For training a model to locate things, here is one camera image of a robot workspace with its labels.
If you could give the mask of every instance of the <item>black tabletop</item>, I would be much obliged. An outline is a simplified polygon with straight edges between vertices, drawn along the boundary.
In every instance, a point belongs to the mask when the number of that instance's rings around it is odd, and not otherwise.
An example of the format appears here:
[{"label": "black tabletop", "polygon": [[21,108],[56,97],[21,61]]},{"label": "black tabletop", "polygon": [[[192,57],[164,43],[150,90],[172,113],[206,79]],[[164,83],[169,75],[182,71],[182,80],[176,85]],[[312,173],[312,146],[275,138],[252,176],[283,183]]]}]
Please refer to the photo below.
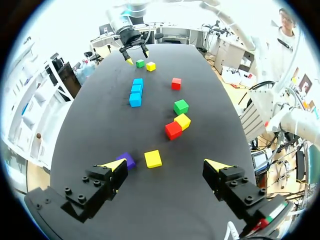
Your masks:
[{"label": "black tabletop", "polygon": [[[84,224],[113,240],[223,239],[227,222],[245,226],[218,202],[202,177],[204,159],[238,165],[254,182],[253,163],[240,119],[222,84],[191,45],[148,45],[129,50],[129,65],[112,52],[86,81],[60,130],[51,166],[51,186],[60,194],[92,164],[112,162],[129,152],[136,162],[113,201]],[[134,78],[143,78],[141,107],[130,107]],[[181,90],[171,90],[181,78]],[[177,116],[174,102],[189,104],[190,127],[169,141],[165,125]],[[147,168],[144,153],[159,150],[162,166]]]}]

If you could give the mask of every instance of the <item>chair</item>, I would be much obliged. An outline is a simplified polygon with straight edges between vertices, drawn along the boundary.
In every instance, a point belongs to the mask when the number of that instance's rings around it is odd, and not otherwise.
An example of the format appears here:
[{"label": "chair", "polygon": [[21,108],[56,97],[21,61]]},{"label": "chair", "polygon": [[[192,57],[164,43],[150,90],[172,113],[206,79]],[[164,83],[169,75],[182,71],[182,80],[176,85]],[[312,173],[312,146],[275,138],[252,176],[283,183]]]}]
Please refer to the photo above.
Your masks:
[{"label": "chair", "polygon": [[99,65],[99,63],[102,62],[103,58],[96,53],[96,50],[93,49],[94,54],[92,53],[92,51],[86,51],[84,53],[84,56],[87,57],[90,61],[95,61],[97,65]]}]

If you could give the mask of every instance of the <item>purple cube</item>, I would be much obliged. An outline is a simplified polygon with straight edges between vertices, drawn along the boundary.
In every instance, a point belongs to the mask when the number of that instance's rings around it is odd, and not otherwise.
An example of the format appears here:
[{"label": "purple cube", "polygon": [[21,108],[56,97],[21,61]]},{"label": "purple cube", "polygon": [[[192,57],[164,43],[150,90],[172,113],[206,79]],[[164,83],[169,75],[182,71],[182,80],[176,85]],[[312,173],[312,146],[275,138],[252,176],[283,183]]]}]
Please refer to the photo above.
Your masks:
[{"label": "purple cube", "polygon": [[136,166],[135,161],[132,159],[130,154],[127,152],[125,152],[124,154],[122,154],[116,158],[116,160],[120,160],[120,159],[126,159],[126,166],[127,166],[128,170],[130,170]]}]

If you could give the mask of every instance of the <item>person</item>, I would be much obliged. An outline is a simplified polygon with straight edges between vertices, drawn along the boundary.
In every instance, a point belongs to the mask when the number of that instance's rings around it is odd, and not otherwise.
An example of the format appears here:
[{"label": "person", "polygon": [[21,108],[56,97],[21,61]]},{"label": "person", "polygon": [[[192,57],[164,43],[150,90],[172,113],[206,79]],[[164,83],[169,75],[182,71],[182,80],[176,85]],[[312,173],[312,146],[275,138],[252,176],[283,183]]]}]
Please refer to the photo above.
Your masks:
[{"label": "person", "polygon": [[284,8],[279,10],[281,17],[280,27],[272,27],[268,35],[268,59],[271,64],[271,81],[278,82],[282,75],[286,73],[292,60],[295,48],[296,36],[294,28],[296,22],[294,18]]}]

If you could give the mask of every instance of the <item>bolt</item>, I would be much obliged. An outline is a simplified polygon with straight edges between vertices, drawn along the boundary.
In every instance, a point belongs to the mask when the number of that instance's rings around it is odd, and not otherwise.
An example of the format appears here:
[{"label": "bolt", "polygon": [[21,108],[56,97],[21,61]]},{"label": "bolt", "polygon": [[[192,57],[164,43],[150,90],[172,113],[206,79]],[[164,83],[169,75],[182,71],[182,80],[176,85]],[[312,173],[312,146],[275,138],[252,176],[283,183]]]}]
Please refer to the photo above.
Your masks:
[{"label": "bolt", "polygon": [[249,181],[249,179],[246,176],[244,178],[242,178],[243,183],[247,183],[248,181]]},{"label": "bolt", "polygon": [[65,187],[65,188],[64,188],[64,192],[65,192],[65,194],[67,194],[67,195],[72,194],[71,188],[69,188],[69,187]]},{"label": "bolt", "polygon": [[87,176],[83,176],[83,177],[82,177],[82,181],[83,181],[84,183],[87,183],[87,182],[89,182],[89,178],[88,178]]},{"label": "bolt", "polygon": [[101,185],[101,182],[99,180],[94,180],[93,185],[99,187]]},{"label": "bolt", "polygon": [[83,203],[86,202],[86,197],[83,196],[82,194],[80,194],[80,195],[78,196],[78,201],[79,201],[81,204],[83,204]]},{"label": "bolt", "polygon": [[230,186],[231,187],[236,187],[238,185],[238,183],[237,183],[237,181],[232,181],[231,183],[230,183]]},{"label": "bolt", "polygon": [[259,194],[263,196],[263,195],[266,194],[266,191],[267,190],[265,188],[261,188],[260,191],[259,191]]},{"label": "bolt", "polygon": [[249,196],[247,196],[247,197],[245,198],[245,201],[246,201],[248,204],[251,203],[253,200],[254,200],[254,197],[251,196],[251,195],[249,195]]}]

